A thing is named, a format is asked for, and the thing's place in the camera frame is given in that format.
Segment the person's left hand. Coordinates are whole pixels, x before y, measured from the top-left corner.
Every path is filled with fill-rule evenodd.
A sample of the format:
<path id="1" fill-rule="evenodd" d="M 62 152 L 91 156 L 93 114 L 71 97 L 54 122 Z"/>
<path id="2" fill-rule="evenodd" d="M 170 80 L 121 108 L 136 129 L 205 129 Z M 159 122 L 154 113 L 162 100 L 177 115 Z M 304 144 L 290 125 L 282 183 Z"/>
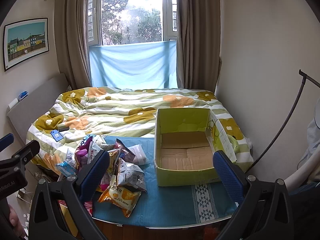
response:
<path id="1" fill-rule="evenodd" d="M 9 214 L 9 220 L 13 226 L 13 231 L 15 232 L 15 234 L 18 237 L 25 237 L 25 231 L 23 229 L 23 226 L 18 218 L 17 213 L 15 212 L 15 210 L 13 209 L 13 207 L 11 205 L 9 205 L 9 209 L 10 209 L 10 214 Z"/>

